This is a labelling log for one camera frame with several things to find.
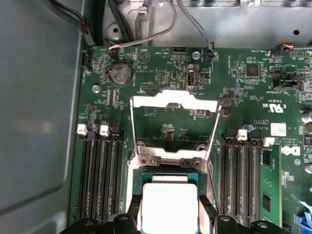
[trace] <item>motherboard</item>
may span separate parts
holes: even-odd
[[[312,205],[310,51],[92,47],[83,68],[69,224],[126,212],[129,196],[159,171],[186,174],[212,197],[201,160],[162,165],[144,156],[129,173],[136,149],[154,147],[209,152],[222,214],[300,233]]]

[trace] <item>white dimm latch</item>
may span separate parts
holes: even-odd
[[[108,137],[109,135],[109,127],[108,125],[101,125],[99,129],[99,134],[104,137]]]
[[[236,135],[236,139],[238,141],[243,141],[243,140],[247,140],[247,130],[246,129],[239,129]]]
[[[87,125],[82,124],[82,123],[78,124],[78,126],[77,126],[77,133],[78,133],[79,135],[84,135],[84,136],[86,136],[86,135],[88,134]]]
[[[263,140],[264,147],[270,147],[271,145],[274,145],[274,143],[275,143],[274,137],[265,137]]]

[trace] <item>sticker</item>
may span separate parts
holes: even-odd
[[[271,123],[271,135],[274,137],[285,137],[286,123]]]

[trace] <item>capacitor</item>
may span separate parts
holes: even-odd
[[[312,174],[312,164],[307,164],[306,165],[306,168],[305,168],[305,171],[309,174]]]
[[[254,127],[250,124],[243,125],[243,129],[246,129],[248,133],[254,130]]]
[[[310,123],[310,122],[312,122],[312,112],[304,113],[304,114],[302,115],[301,120],[302,120],[302,122],[304,122],[304,123]]]

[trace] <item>wire connector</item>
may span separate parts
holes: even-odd
[[[83,23],[82,26],[84,29],[84,34],[83,34],[84,40],[86,41],[87,45],[90,45],[90,46],[96,45],[94,38],[93,38],[93,35],[92,35],[92,32],[90,30],[90,27],[86,23],[86,19],[85,19],[85,22]]]
[[[204,61],[212,62],[214,58],[215,58],[215,43],[211,42],[211,50],[208,47],[204,49]]]
[[[268,56],[270,57],[274,57],[274,56],[283,56],[288,54],[290,51],[292,51],[294,48],[294,43],[282,43],[280,45],[277,45],[276,47],[274,47],[273,49],[268,51]]]

